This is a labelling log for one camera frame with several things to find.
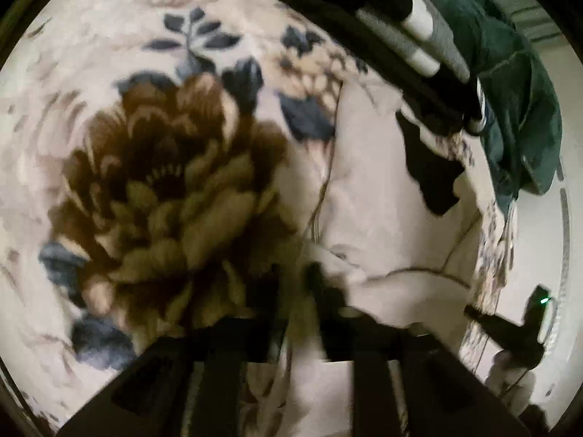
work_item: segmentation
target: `white stripe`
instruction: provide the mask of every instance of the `white stripe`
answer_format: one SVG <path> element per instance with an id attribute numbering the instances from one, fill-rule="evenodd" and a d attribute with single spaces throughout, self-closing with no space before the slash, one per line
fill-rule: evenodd
<path id="1" fill-rule="evenodd" d="M 401 23 L 404 29 L 419 41 L 428 40 L 433 33 L 433 18 L 424 0 L 413 0 L 411 14 Z"/>
<path id="2" fill-rule="evenodd" d="M 433 77 L 439 70 L 439 61 L 436 61 L 421 48 L 405 59 L 405 62 L 423 77 Z"/>
<path id="3" fill-rule="evenodd" d="M 482 117 L 479 120 L 470 120 L 467 124 L 467 130 L 472 134 L 479 134 L 485 127 L 488 120 L 486 120 L 486 96 L 480 84 L 480 79 L 476 78 L 476 93 L 478 102 L 480 103 L 480 112 Z"/>

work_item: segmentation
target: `white wall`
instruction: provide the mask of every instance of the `white wall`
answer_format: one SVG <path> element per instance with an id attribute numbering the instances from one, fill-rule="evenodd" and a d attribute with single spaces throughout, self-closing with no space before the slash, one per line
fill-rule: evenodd
<path id="1" fill-rule="evenodd" d="M 570 46 L 540 51 L 559 96 L 563 117 L 562 162 L 569 198 L 569 289 L 553 366 L 560 374 L 544 404 L 558 420 L 583 382 L 583 65 Z"/>
<path id="2" fill-rule="evenodd" d="M 537 284 L 559 293 L 563 270 L 563 216 L 560 191 L 568 197 L 570 247 L 567 297 L 560 317 L 554 352 L 535 369 L 532 401 L 547 411 L 554 425 L 583 382 L 583 65 L 570 46 L 539 48 L 559 97 L 563 117 L 562 165 L 549 192 L 518 199 L 518 240 L 515 263 L 498 303 L 498 313 L 520 323 L 524 305 Z M 499 348 L 489 342 L 477 374 L 488 375 Z"/>

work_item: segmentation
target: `black cable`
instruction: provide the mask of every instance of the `black cable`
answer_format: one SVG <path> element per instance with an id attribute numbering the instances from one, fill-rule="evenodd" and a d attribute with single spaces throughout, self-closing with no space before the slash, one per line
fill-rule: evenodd
<path id="1" fill-rule="evenodd" d="M 498 398 L 500 400 L 502 400 L 502 398 L 507 395 L 518 383 L 520 383 L 520 381 L 527 375 L 529 370 L 526 370 L 520 378 L 518 378 L 512 385 L 508 386 L 508 388 L 506 388 L 504 391 L 502 391 L 500 393 L 500 395 L 498 396 Z"/>
<path id="2" fill-rule="evenodd" d="M 496 313 L 498 311 L 498 304 L 500 303 L 500 291 L 498 291 L 498 297 L 496 298 L 496 305 L 494 306 L 494 313 Z M 488 342 L 490 341 L 490 336 L 486 336 L 486 342 L 484 343 L 484 348 L 482 348 L 482 353 L 480 353 L 480 358 L 478 359 L 477 363 L 476 363 L 476 367 L 474 368 L 474 375 L 477 375 L 477 369 L 480 366 L 480 363 L 482 362 L 482 358 L 484 357 L 484 352 L 486 351 L 486 346 L 488 345 Z"/>
<path id="3" fill-rule="evenodd" d="M 334 129 L 338 127 L 338 117 L 337 111 L 336 115 L 334 116 Z M 326 179 L 324 184 L 320 187 L 320 194 L 318 197 L 318 204 L 310 217 L 310 221 L 308 222 L 308 226 L 311 228 L 312 237 L 310 238 L 314 243 L 317 245 L 320 244 L 320 211 L 322 210 L 322 205 L 324 204 L 324 198 L 326 197 L 326 193 L 328 192 L 328 185 L 330 184 L 330 179 L 332 177 L 332 168 L 334 163 L 334 154 L 336 153 L 336 137 L 334 137 L 331 141 L 332 143 L 330 147 L 330 156 L 329 156 L 329 166 L 328 166 L 328 173 L 326 175 Z"/>
<path id="4" fill-rule="evenodd" d="M 394 276 L 396 274 L 400 274 L 400 273 L 432 274 L 433 276 L 439 276 L 439 277 L 442 277 L 444 279 L 450 280 L 450 281 L 460 285 L 461 287 L 463 287 L 464 289 L 466 289 L 468 291 L 470 290 L 470 286 L 468 286 L 463 280 L 461 280 L 460 278 L 458 278 L 456 276 L 444 273 L 443 271 L 438 270 L 438 269 L 424 268 L 424 267 L 419 267 L 419 266 L 410 266 L 410 267 L 395 269 L 395 270 L 391 271 L 390 273 L 385 274 L 384 276 L 371 276 L 367 279 L 367 281 L 368 282 L 380 282 L 380 281 L 385 280 L 385 279 L 390 279 L 392 276 Z"/>

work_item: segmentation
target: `power cord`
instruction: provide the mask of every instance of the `power cord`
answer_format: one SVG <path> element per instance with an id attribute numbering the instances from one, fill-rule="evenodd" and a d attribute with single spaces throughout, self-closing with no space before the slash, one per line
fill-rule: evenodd
<path id="1" fill-rule="evenodd" d="M 498 311 L 498 304 L 500 303 L 500 292 L 498 292 L 498 297 L 496 298 L 496 304 L 494 305 L 494 314 Z M 486 347 L 488 346 L 488 342 L 490 341 L 490 336 L 486 335 L 486 341 L 484 342 L 484 347 L 482 348 L 482 352 L 480 353 L 480 358 L 476 363 L 476 367 L 474 368 L 474 376 L 477 376 L 477 369 L 482 362 L 482 358 L 484 358 L 484 352 L 486 351 Z"/>
<path id="2" fill-rule="evenodd" d="M 518 383 L 520 383 L 520 381 L 521 381 L 521 380 L 522 380 L 522 379 L 523 379 L 523 378 L 524 378 L 524 377 L 527 375 L 527 373 L 528 373 L 529 371 L 530 371 L 530 370 L 528 370 L 528 369 L 527 369 L 527 370 L 526 370 L 526 371 L 525 371 L 525 372 L 524 372 L 524 373 L 523 373 L 523 374 L 520 376 L 520 378 L 518 378 L 518 379 L 517 379 L 517 380 L 516 380 L 516 381 L 515 381 L 515 382 L 514 382 L 512 385 L 508 386 L 508 388 L 506 388 L 504 391 L 502 391 L 502 392 L 500 393 L 500 395 L 498 396 L 498 399 L 502 400 L 502 398 L 503 398 L 504 396 L 506 396 L 506 395 L 507 395 L 507 394 L 508 394 L 508 393 L 509 393 L 509 392 L 510 392 L 510 391 L 511 391 L 513 388 L 515 388 L 515 387 L 516 387 L 516 385 L 517 385 Z"/>
<path id="3" fill-rule="evenodd" d="M 500 296 L 498 296 L 498 299 L 496 300 L 496 306 L 494 308 L 494 311 L 497 311 L 497 309 L 498 309 L 498 302 L 499 302 L 499 300 L 500 300 Z M 550 338 L 550 334 L 553 331 L 553 326 L 555 325 L 555 321 L 557 320 L 557 313 L 559 312 L 559 303 L 558 303 L 557 299 L 554 298 L 554 297 L 550 297 L 549 298 L 549 302 L 551 302 L 553 304 L 553 315 L 552 315 L 552 317 L 550 319 L 550 323 L 549 323 L 549 326 L 547 328 L 546 334 L 544 335 L 543 345 L 545 347 L 547 346 L 547 343 L 548 343 L 549 338 Z M 490 337 L 488 336 L 488 337 L 486 337 L 486 341 L 484 343 L 484 347 L 482 348 L 482 352 L 480 353 L 480 358 L 478 359 L 477 364 L 476 364 L 476 366 L 475 366 L 475 368 L 473 370 L 473 374 L 474 375 L 477 375 L 477 369 L 480 366 L 480 363 L 482 362 L 482 358 L 484 357 L 484 352 L 486 351 L 486 346 L 488 345 L 488 342 L 489 341 L 490 341 Z"/>

